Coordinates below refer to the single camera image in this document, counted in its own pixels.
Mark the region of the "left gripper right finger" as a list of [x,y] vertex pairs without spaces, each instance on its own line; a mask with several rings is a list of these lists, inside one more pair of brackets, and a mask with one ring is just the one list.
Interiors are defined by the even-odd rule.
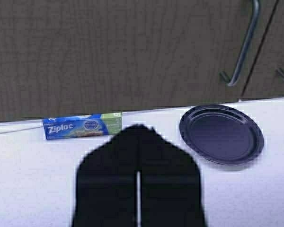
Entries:
[[140,127],[139,172],[143,227],[205,227],[198,165],[155,130]]

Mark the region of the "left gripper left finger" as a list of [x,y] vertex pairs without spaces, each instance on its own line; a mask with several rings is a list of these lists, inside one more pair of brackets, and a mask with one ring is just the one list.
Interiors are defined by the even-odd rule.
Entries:
[[136,226],[138,127],[89,152],[76,172],[73,227]]

